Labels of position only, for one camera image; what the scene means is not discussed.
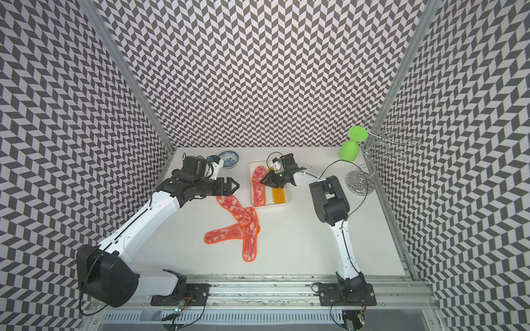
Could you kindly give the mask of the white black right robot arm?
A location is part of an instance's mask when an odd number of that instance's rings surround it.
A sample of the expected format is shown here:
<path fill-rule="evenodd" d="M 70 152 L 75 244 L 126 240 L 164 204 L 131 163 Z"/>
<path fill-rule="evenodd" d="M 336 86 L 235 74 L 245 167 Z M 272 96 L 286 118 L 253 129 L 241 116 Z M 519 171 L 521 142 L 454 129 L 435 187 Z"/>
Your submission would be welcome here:
<path fill-rule="evenodd" d="M 352 212 L 349 201 L 336 176 L 315 176 L 299 167 L 292 153 L 283 154 L 272 161 L 267 160 L 269 168 L 260 183 L 270 188 L 283 188 L 287 183 L 298 186 L 306 183 L 313 202 L 317 218 L 330 227 L 333 234 L 338 295 L 345 303 L 364 300 L 369 293 L 369 285 L 358 265 L 351 240 L 348 220 Z"/>

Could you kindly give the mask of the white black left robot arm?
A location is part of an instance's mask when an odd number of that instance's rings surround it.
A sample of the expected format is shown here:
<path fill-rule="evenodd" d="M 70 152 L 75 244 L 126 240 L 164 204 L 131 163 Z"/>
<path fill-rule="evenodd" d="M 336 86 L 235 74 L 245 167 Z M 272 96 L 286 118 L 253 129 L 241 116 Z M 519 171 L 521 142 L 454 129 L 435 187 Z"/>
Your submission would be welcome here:
<path fill-rule="evenodd" d="M 118 308 L 136 297 L 180 300 L 186 292 L 186 276 L 172 270 L 140 273 L 131 267 L 133 258 L 147 239 L 183 206 L 205 197 L 227 197 L 239 184 L 219 177 L 224 165 L 217 155 L 186 156 L 119 230 L 97 245 L 83 245 L 76 255 L 77 281 L 81 295 Z"/>

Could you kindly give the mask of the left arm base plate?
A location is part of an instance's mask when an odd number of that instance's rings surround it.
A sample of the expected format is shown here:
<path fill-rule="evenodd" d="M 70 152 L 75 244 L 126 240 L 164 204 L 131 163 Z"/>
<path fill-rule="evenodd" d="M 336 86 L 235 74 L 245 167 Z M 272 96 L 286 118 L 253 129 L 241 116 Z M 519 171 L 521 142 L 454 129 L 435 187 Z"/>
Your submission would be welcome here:
<path fill-rule="evenodd" d="M 151 297 L 150 305 L 154 307 L 177 307 L 183 301 L 188 307 L 205 306 L 210 295 L 210 284 L 186 284 L 177 288 L 172 294 Z"/>

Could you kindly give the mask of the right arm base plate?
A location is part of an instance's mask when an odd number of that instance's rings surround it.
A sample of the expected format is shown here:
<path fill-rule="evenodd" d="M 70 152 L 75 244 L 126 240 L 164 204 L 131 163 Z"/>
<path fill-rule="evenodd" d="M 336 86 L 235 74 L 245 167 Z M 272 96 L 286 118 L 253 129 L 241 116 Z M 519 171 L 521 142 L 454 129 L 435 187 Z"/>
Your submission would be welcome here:
<path fill-rule="evenodd" d="M 372 307 L 378 304 L 371 284 L 362 285 L 352 292 L 340 289 L 338 284 L 315 283 L 311 288 L 318 296 L 322 307 Z"/>

